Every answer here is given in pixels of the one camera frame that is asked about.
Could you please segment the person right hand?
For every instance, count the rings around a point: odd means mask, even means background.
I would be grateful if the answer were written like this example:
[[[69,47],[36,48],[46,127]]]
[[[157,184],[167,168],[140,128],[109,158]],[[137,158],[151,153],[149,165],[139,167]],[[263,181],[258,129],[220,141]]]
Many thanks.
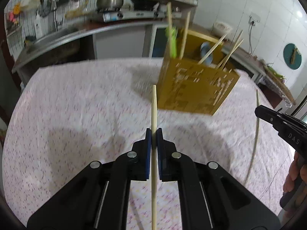
[[[301,168],[298,167],[298,158],[299,153],[295,152],[294,160],[290,165],[288,175],[286,177],[286,180],[284,182],[283,191],[285,193],[291,192],[294,189],[295,186],[295,179],[300,175],[302,181],[306,183],[307,181],[307,167],[306,165],[303,165]]]

